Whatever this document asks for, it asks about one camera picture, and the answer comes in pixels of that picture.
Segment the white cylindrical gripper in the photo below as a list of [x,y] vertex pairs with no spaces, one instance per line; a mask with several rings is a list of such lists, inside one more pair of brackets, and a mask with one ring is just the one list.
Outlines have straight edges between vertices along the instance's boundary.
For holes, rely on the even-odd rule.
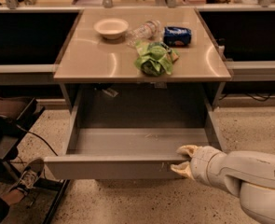
[[176,152],[191,159],[180,164],[172,164],[171,170],[188,179],[226,191],[235,197],[240,196],[241,182],[238,178],[222,174],[227,154],[214,147],[184,145]]

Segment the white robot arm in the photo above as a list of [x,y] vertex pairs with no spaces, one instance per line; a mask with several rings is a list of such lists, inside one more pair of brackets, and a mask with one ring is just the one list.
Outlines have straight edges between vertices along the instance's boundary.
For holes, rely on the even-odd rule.
[[225,153],[194,145],[179,147],[177,152],[190,157],[171,166],[178,175],[237,197],[247,216],[260,224],[275,224],[275,155],[257,151]]

